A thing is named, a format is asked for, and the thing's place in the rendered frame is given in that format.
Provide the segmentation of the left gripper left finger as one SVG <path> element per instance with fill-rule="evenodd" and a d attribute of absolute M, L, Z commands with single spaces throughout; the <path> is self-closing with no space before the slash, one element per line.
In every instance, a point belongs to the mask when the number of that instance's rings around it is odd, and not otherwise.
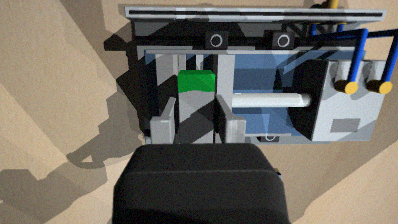
<path fill-rule="evenodd" d="M 171 95 L 161 116 L 152 117 L 149 124 L 151 144 L 173 144 L 179 129 L 178 95 Z"/>

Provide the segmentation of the grey block with green end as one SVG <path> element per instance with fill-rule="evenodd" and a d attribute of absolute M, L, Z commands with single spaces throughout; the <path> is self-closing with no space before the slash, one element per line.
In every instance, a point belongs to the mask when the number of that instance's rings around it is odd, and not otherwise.
<path fill-rule="evenodd" d="M 215 74 L 180 70 L 177 76 L 180 144 L 213 143 Z"/>

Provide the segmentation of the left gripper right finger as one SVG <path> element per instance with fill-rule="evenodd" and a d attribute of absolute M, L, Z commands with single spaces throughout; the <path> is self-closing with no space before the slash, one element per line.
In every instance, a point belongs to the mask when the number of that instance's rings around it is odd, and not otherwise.
<path fill-rule="evenodd" d="M 222 143 L 244 143 L 246 120 L 233 114 L 221 94 L 214 95 L 213 124 Z"/>

